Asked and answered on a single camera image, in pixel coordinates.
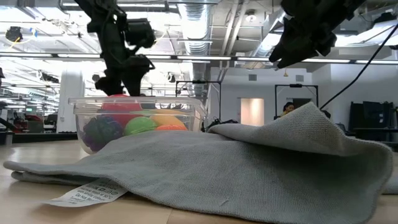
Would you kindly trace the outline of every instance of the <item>white label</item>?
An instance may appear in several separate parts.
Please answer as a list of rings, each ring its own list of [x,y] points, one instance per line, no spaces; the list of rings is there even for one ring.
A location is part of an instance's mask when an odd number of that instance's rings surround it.
[[[119,184],[112,180],[98,179],[73,189],[59,198],[42,203],[60,207],[84,207],[97,203],[113,202],[126,192],[126,189],[120,187]]]

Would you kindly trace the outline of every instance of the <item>pillar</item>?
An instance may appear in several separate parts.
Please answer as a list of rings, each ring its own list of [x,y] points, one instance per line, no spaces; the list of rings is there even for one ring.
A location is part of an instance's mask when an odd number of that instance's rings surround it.
[[[69,98],[79,98],[85,95],[85,81],[82,69],[72,62],[62,71],[60,103],[58,106],[57,133],[76,131],[76,118],[73,106],[68,104]]]

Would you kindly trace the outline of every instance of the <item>ball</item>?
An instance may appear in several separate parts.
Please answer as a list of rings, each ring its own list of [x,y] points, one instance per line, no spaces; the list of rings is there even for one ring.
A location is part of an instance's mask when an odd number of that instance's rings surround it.
[[[161,125],[155,129],[156,131],[171,131],[171,130],[181,130],[181,131],[187,131],[188,129],[185,126],[179,126],[179,125]]]
[[[112,95],[109,97],[130,97],[127,95],[123,94],[117,94],[117,95]],[[139,103],[117,103],[117,100],[115,100],[116,103],[103,103],[102,109],[106,110],[109,113],[115,112],[115,113],[120,113],[120,112],[125,112],[129,113],[132,111],[141,111],[142,108]],[[117,122],[121,124],[122,127],[125,127],[126,124],[132,120],[133,118],[140,117],[142,115],[138,114],[110,114]]]
[[[124,135],[137,134],[144,131],[152,131],[157,127],[156,123],[147,117],[138,117],[130,120],[124,128]]]
[[[81,140],[93,152],[98,152],[110,141],[123,136],[123,127],[113,117],[97,116],[84,125]]]
[[[153,111],[153,112],[155,112],[157,114],[174,114],[174,115],[176,115],[176,114],[181,114],[181,115],[187,114],[187,113],[179,111],[179,110],[171,110],[171,109],[153,109],[151,111]]]
[[[153,121],[156,122],[158,126],[162,125],[177,125],[177,126],[185,126],[178,118],[171,115],[153,115],[150,117]]]

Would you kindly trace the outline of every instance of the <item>clear plastic container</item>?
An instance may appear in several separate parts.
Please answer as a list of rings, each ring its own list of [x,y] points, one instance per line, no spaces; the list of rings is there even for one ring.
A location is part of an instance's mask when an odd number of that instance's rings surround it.
[[[201,101],[174,97],[70,98],[77,135],[85,152],[94,154],[115,139],[146,131],[201,131],[206,117]]]

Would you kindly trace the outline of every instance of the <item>metal frame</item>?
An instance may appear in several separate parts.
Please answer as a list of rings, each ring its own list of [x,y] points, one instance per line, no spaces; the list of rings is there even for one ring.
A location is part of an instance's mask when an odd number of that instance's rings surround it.
[[[178,84],[179,83],[192,83],[192,84],[212,84],[212,83],[217,83],[220,86],[220,98],[218,99],[218,107],[219,107],[219,115],[218,115],[218,119],[221,120],[221,81],[200,81],[200,80],[194,80],[194,81],[175,81],[175,97],[178,97]]]
[[[278,117],[278,100],[277,100],[277,89],[278,86],[287,86],[289,88],[302,88],[302,87],[314,87],[316,90],[317,106],[319,106],[319,94],[318,85],[301,85],[301,84],[289,84],[289,85],[275,85],[275,118]]]

